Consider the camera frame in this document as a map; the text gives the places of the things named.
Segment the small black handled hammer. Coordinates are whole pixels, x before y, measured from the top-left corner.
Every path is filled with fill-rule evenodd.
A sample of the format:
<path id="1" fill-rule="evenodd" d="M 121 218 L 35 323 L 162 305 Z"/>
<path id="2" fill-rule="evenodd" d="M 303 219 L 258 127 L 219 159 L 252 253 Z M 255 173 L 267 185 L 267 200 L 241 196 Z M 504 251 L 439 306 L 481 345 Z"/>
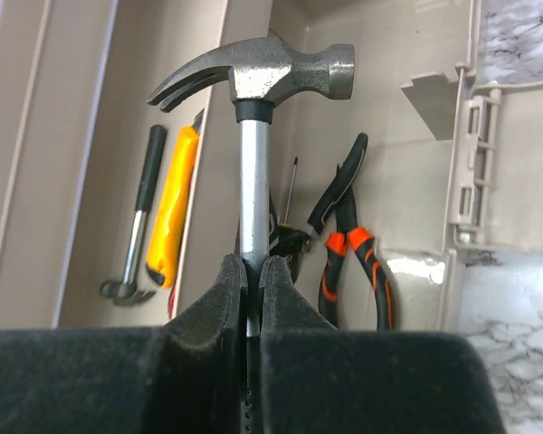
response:
<path id="1" fill-rule="evenodd" d="M 149 300 L 156 293 L 155 290 L 139 289 L 137 278 L 148 214 L 157 188 L 166 138 L 167 129 L 162 125 L 156 124 L 150 128 L 122 278 L 108 279 L 100 285 L 100 295 L 111 300 L 115 306 L 133 307 Z"/>

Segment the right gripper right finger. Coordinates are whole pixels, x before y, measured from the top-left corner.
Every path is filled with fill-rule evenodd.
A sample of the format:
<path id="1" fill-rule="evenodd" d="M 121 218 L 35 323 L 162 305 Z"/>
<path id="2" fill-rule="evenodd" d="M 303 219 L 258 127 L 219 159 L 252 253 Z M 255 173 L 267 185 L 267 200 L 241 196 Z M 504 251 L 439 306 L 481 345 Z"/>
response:
<path id="1" fill-rule="evenodd" d="M 501 433 L 485 367 L 458 335 L 334 328 L 284 259 L 260 283 L 266 433 Z"/>

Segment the yellow black screwdriver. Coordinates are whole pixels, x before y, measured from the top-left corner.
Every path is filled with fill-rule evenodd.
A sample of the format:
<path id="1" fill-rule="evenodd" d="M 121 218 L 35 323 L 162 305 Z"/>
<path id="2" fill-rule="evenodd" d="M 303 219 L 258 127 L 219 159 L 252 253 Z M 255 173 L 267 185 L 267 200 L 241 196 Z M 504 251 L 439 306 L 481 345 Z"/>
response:
<path id="1" fill-rule="evenodd" d="M 303 244 L 305 241 L 305 236 L 303 235 L 302 231 L 294 228 L 290 224 L 289 220 L 293 191 L 298 170 L 298 163 L 299 158 L 295 156 L 293 160 L 291 179 L 285 203 L 285 209 L 281 219 L 279 219 L 279 216 L 275 213 L 273 203 L 271 203 L 269 206 L 271 217 L 269 240 L 270 255 L 282 256 L 288 262 L 297 262 L 301 259 Z"/>

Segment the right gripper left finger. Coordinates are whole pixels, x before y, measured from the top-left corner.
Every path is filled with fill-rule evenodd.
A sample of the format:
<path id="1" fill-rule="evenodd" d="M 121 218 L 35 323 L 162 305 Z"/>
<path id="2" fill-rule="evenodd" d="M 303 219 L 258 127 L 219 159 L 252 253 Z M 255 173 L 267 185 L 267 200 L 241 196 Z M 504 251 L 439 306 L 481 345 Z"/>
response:
<path id="1" fill-rule="evenodd" d="M 0 331 L 0 433 L 237 433 L 245 267 L 166 325 Z"/>

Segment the black handled claw hammer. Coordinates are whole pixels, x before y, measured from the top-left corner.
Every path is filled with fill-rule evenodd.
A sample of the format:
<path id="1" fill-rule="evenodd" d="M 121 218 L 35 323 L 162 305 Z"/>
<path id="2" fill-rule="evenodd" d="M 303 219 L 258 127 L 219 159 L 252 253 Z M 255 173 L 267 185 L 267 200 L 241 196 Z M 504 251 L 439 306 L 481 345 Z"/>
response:
<path id="1" fill-rule="evenodd" d="M 198 91 L 226 81 L 240 128 L 239 251 L 247 270 L 245 333 L 261 330 L 259 279 L 269 254 L 268 145 L 273 111 L 304 91 L 350 99 L 355 48 L 349 43 L 302 53 L 279 37 L 232 42 L 206 52 L 169 75 L 147 103 L 171 112 Z"/>

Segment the orange black utility knife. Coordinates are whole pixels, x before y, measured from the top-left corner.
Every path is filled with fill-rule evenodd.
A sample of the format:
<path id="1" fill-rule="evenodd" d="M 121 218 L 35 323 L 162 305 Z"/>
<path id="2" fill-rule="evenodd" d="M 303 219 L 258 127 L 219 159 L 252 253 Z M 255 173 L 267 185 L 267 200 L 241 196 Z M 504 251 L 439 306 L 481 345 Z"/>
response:
<path id="1" fill-rule="evenodd" d="M 176 282 L 204 113 L 202 109 L 191 126 L 179 130 L 153 225 L 145 265 L 150 279 L 161 288 L 171 288 Z"/>

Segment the orange black needle-nose pliers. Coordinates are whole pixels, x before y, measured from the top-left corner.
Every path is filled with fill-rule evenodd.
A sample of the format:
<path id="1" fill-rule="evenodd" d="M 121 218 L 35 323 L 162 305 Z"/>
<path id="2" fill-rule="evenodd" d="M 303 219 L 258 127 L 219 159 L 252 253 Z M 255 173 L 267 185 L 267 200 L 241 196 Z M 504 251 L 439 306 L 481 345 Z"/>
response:
<path id="1" fill-rule="evenodd" d="M 340 284 L 360 301 L 372 301 L 375 329 L 395 329 L 395 293 L 386 267 L 376 255 L 376 236 L 359 223 L 353 190 L 347 189 L 335 208 L 336 228 L 325 241 L 326 262 L 319 281 L 318 311 L 340 327 Z"/>

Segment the taupe plastic tool box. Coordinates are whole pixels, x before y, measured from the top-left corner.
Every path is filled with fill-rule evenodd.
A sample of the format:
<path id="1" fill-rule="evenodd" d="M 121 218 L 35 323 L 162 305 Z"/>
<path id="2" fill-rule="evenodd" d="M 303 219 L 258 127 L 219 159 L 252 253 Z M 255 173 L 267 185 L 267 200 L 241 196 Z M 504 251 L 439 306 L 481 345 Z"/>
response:
<path id="1" fill-rule="evenodd" d="M 146 99 L 195 56 L 272 34 L 356 49 L 354 93 L 305 92 L 271 126 L 271 191 L 301 226 L 360 132 L 359 220 L 404 329 L 543 323 L 543 1 L 4 1 L 0 329 L 157 325 L 169 294 L 100 296 L 121 274 L 154 124 L 205 111 L 177 312 L 233 250 L 239 128 L 226 83 L 170 114 Z"/>

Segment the red black utility knife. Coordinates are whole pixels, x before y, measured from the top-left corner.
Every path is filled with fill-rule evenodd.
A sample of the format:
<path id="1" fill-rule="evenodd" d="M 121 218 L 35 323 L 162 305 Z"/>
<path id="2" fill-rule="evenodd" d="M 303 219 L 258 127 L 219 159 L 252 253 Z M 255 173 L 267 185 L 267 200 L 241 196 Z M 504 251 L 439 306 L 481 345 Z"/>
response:
<path id="1" fill-rule="evenodd" d="M 178 285 L 177 283 L 174 283 L 174 285 L 170 289 L 168 301 L 167 301 L 167 314 L 168 314 L 169 319 L 174 318 L 176 315 L 178 294 L 179 294 Z"/>

